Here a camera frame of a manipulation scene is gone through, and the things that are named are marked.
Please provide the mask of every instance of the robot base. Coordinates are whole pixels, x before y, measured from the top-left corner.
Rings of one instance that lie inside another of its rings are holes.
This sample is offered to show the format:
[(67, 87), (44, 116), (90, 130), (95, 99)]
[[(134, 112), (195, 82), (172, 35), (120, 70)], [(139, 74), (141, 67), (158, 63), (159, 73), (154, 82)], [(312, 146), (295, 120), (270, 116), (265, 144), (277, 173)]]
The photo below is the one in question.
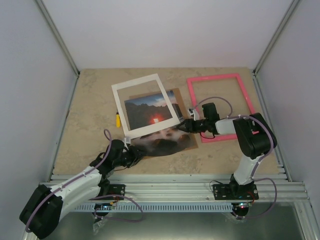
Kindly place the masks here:
[(215, 200), (258, 200), (258, 190), (254, 182), (239, 185), (231, 175), (229, 184), (213, 184), (213, 196)]

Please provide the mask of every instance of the white picture frame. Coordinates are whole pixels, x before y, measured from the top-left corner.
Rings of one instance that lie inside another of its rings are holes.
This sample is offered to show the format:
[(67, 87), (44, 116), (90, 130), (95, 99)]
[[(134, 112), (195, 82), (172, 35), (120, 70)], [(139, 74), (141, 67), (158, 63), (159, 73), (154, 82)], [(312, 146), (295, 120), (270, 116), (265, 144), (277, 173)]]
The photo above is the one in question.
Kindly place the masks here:
[[(161, 93), (164, 97), (164, 100), (166, 102), (166, 105), (169, 108), (169, 111), (171, 113), (172, 118), (158, 122), (158, 123), (154, 123), (152, 125), (129, 130), (128, 123), (126, 122), (124, 110), (122, 109), (122, 106), (121, 106), (121, 101), (120, 101), (120, 98), (118, 95), (118, 90), (129, 88), (129, 87), (136, 86), (139, 84), (144, 84), (144, 83), (151, 82), (151, 81), (157, 82), (157, 84), (161, 90)], [(178, 125), (180, 123), (179, 118), (174, 110), (174, 107), (172, 106), (172, 103), (171, 103), (171, 101), (167, 95), (167, 92), (166, 92), (164, 86), (162, 85), (162, 82), (160, 81), (159, 75), (157, 73), (152, 74), (152, 75), (148, 75), (148, 76), (143, 76), (140, 78), (136, 78), (133, 80), (121, 82), (118, 84), (114, 84), (111, 87), (112, 87), (112, 92), (113, 92), (114, 99), (115, 99), (115, 104), (116, 104), (116, 107), (118, 109), (118, 113), (120, 116), (121, 124), (123, 127), (124, 135), (126, 137), (129, 137), (131, 139), (135, 139), (135, 138), (147, 135), (147, 134), (152, 134), (154, 132)]]

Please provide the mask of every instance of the photograph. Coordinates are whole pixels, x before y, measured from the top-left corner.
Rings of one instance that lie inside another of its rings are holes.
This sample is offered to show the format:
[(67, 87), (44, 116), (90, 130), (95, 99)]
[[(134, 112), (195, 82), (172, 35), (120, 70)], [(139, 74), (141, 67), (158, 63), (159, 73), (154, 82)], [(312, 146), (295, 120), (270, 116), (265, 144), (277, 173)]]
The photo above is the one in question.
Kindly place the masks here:
[[(167, 94), (177, 116), (179, 117), (179, 120), (182, 122), (184, 117), (187, 116), (187, 111), (185, 110), (179, 89), (176, 88), (169, 90), (167, 91)], [(154, 107), (165, 107), (165, 101), (161, 100), (161, 96), (161, 94), (155, 93), (143, 97), (131, 97), (132, 102), (131, 100), (130, 102), (133, 103), (133, 101), (135, 101), (135, 104), (137, 105), (139, 105), (139, 103), (141, 105), (148, 105), (146, 103), (148, 102), (152, 103), (152, 106)], [(144, 119), (143, 123), (148, 122), (149, 124), (153, 124), (155, 121), (163, 121), (164, 118), (164, 115), (161, 111), (152, 112), (151, 114), (145, 113), (145, 115), (149, 117), (149, 121)], [(167, 156), (198, 147), (196, 138), (193, 134), (178, 130), (175, 126), (134, 138), (131, 140), (131, 144), (146, 152), (146, 155), (149, 157)]]
[[(166, 92), (175, 113), (182, 117), (174, 92)], [(143, 128), (172, 118), (162, 93), (137, 97), (124, 101), (130, 130)]]

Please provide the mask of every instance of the pink picture frame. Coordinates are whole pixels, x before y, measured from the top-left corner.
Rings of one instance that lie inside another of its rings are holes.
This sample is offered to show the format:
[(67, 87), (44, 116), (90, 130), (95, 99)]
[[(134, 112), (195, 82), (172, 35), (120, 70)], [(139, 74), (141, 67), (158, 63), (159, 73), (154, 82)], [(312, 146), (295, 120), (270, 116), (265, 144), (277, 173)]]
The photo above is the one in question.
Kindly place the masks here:
[[(251, 114), (254, 114), (256, 112), (251, 99), (249, 97), (249, 94), (246, 90), (246, 87), (244, 85), (244, 82), (242, 81), (240, 75), (238, 73), (229, 73), (229, 74), (220, 74), (220, 75), (211, 75), (211, 76), (197, 76), (197, 77), (190, 77), (186, 80), (192, 105), (195, 106), (197, 104), (197, 99), (195, 95), (195, 91), (193, 88), (192, 83), (194, 82), (203, 82), (203, 81), (213, 81), (213, 80), (223, 80), (223, 79), (233, 79), (235, 78), (240, 86), (240, 89), (242, 91), (243, 97), (245, 99), (245, 102), (249, 108), (249, 111)], [(227, 135), (218, 135), (213, 139), (204, 138), (201, 136), (201, 142), (202, 143), (212, 143), (212, 142), (218, 142), (218, 141), (225, 141), (225, 140), (232, 140), (237, 139), (236, 134), (227, 134)]]

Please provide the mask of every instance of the metal base plate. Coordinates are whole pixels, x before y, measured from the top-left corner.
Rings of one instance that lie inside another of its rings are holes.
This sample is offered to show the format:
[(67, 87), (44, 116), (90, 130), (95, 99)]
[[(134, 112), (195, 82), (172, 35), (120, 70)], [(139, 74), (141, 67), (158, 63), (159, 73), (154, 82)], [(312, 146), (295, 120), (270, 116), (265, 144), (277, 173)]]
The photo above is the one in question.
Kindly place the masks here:
[[(212, 189), (215, 200), (253, 200), (249, 193), (244, 194), (240, 198), (235, 198), (230, 191), (229, 184), (213, 184)], [(254, 196), (254, 200), (259, 199), (256, 185), (253, 186), (253, 191), (251, 194)]]

